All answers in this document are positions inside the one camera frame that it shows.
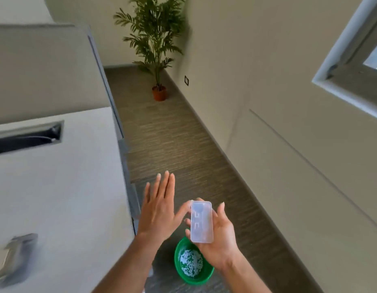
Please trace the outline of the person's left hand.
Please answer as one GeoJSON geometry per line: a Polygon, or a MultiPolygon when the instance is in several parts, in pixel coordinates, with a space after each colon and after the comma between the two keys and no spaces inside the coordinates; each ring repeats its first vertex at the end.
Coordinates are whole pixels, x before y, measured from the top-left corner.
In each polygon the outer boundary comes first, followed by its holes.
{"type": "Polygon", "coordinates": [[[175,175],[170,173],[168,183],[169,204],[164,207],[157,207],[157,192],[159,184],[164,175],[157,174],[154,183],[151,185],[150,202],[146,211],[142,212],[139,219],[138,233],[149,232],[159,233],[166,237],[166,240],[175,232],[179,225],[173,224],[173,218],[176,214],[174,208],[175,197],[175,175]]]}

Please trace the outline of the person's right hand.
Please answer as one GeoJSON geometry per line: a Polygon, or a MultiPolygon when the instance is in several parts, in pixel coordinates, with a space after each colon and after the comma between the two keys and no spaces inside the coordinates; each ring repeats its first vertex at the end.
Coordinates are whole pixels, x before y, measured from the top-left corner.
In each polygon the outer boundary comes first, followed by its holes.
{"type": "Polygon", "coordinates": [[[228,257],[238,249],[235,230],[228,218],[226,226],[220,226],[217,222],[217,213],[213,210],[213,233],[212,243],[194,243],[205,259],[218,271],[224,266],[228,257]]]}

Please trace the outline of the clear plastic box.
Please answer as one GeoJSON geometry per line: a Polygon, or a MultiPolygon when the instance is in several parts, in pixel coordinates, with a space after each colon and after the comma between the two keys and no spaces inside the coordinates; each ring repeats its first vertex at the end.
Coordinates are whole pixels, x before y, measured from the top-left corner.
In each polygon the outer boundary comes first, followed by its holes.
{"type": "Polygon", "coordinates": [[[191,205],[190,240],[193,243],[212,243],[213,208],[211,202],[194,200],[191,205]]]}

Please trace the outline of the person's left forearm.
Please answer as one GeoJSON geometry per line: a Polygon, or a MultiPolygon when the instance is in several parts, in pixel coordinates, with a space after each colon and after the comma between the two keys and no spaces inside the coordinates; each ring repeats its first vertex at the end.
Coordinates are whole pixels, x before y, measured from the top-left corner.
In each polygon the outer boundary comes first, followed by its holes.
{"type": "Polygon", "coordinates": [[[91,293],[143,293],[156,253],[166,237],[141,232],[91,293]]]}

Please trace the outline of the person's right forearm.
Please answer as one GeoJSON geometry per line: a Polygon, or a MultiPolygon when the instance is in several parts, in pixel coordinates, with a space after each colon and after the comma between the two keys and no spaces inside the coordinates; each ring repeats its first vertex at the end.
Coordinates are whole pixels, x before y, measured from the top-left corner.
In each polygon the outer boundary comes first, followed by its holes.
{"type": "Polygon", "coordinates": [[[220,272],[232,293],[272,293],[239,250],[227,258],[220,272]]]}

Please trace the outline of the white beads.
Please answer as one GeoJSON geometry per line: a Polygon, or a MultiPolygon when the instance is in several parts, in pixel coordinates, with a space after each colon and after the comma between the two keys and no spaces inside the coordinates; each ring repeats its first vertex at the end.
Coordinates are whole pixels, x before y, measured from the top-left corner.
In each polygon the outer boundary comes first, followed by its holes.
{"type": "Polygon", "coordinates": [[[200,252],[197,250],[186,249],[179,259],[181,270],[184,275],[194,278],[200,274],[204,260],[200,252]]]}

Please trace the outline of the green plastic bowl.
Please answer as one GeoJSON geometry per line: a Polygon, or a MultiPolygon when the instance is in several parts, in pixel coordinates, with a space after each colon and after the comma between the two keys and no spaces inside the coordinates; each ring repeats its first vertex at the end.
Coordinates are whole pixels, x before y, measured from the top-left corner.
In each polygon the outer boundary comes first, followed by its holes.
{"type": "Polygon", "coordinates": [[[215,270],[198,247],[186,237],[176,246],[174,264],[178,275],[189,285],[205,284],[215,270]]]}

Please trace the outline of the terracotta plant pot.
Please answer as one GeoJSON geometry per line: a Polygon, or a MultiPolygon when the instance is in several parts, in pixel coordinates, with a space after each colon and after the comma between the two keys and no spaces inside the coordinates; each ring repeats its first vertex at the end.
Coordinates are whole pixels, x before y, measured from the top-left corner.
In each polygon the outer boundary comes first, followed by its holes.
{"type": "Polygon", "coordinates": [[[167,98],[166,87],[163,85],[154,86],[152,87],[152,94],[155,101],[157,102],[165,101],[167,98]]]}

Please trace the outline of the white cabinet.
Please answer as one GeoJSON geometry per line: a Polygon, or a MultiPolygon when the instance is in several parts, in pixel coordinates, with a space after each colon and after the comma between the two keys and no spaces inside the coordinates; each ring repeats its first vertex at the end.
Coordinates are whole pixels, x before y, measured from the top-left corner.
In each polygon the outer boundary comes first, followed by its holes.
{"type": "Polygon", "coordinates": [[[123,255],[122,142],[89,30],[0,25],[0,268],[14,236],[39,236],[28,278],[0,293],[90,293],[123,255]]]}

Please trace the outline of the green potted palm plant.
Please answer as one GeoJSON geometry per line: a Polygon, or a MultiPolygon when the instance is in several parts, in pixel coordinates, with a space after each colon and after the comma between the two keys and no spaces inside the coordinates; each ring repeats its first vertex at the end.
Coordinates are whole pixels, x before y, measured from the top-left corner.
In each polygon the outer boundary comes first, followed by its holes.
{"type": "Polygon", "coordinates": [[[163,88],[160,73],[170,68],[174,59],[168,53],[183,55],[181,47],[175,44],[185,29],[183,6],[186,0],[127,0],[133,5],[134,14],[119,9],[114,15],[114,24],[129,26],[131,33],[123,37],[124,42],[129,42],[130,48],[141,60],[133,63],[138,68],[155,77],[156,90],[163,88]]]}

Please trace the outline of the white window frame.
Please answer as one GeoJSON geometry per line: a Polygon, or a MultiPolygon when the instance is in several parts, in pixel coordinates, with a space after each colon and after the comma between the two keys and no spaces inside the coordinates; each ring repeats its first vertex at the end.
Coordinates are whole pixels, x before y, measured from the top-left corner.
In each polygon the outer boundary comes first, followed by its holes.
{"type": "Polygon", "coordinates": [[[312,82],[377,118],[377,0],[362,0],[312,82]]]}

